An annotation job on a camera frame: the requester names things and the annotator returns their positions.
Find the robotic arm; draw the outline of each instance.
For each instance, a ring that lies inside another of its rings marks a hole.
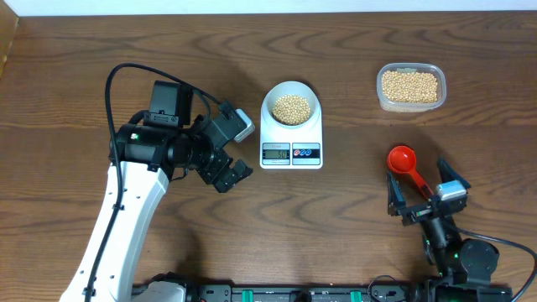
[[[204,101],[209,113],[198,116],[190,128],[183,129],[190,124],[194,94]],[[135,114],[116,134],[123,176],[121,206],[117,209],[117,194],[121,192],[117,192],[117,162],[112,149],[112,165],[108,169],[107,190],[99,217],[84,258],[60,302],[131,300],[133,277],[145,235],[175,168],[182,168],[184,176],[195,169],[206,184],[213,185],[220,193],[228,192],[253,172],[242,160],[230,168],[233,159],[223,149],[230,140],[240,142],[253,132],[252,121],[227,101],[220,103],[219,109],[221,114],[211,120],[210,107],[202,91],[184,82],[154,83],[150,109]],[[112,218],[115,222],[107,234]],[[107,244],[103,247],[106,235]],[[92,275],[95,262],[98,269]],[[183,287],[163,282],[152,284],[151,290],[136,300],[184,301],[184,297]]]

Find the red scoop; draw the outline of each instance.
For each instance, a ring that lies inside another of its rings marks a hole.
[[[388,154],[388,167],[398,174],[409,174],[426,199],[433,195],[423,177],[416,171],[416,154],[407,146],[397,146]]]

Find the wooden surface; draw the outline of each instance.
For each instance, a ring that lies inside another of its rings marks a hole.
[[[0,0],[0,76],[2,76],[3,66],[8,60],[17,22],[17,15],[3,0]]]
[[[76,272],[107,181],[103,88],[123,61],[228,98],[257,127],[264,95],[281,81],[308,83],[323,106],[321,170],[260,169],[257,130],[227,146],[254,167],[229,193],[196,173],[173,183],[149,228],[137,282],[170,270],[238,284],[435,273],[420,227],[386,213],[385,155],[396,143],[416,149],[432,185],[440,154],[472,184],[460,227],[537,249],[537,13],[23,18],[0,81],[0,301],[55,301]],[[380,108],[376,75],[401,61],[445,72],[444,106]],[[149,106],[155,79],[118,74],[117,125]],[[517,291],[532,260],[497,247],[493,281]],[[522,301],[536,299],[534,285]]]

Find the white digital scale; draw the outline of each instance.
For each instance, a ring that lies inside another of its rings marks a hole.
[[[272,110],[285,95],[304,97],[310,105],[310,118],[297,126],[276,121]],[[321,104],[306,85],[286,81],[273,88],[261,106],[259,164],[264,169],[320,169],[322,167]]]

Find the bowl of beans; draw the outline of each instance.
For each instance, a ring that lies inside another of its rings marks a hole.
[[[298,128],[319,115],[317,102],[317,96],[307,85],[286,81],[267,94],[263,111],[283,128]]]
[[[431,64],[392,63],[377,75],[377,94],[386,111],[424,112],[446,100],[446,77]]]

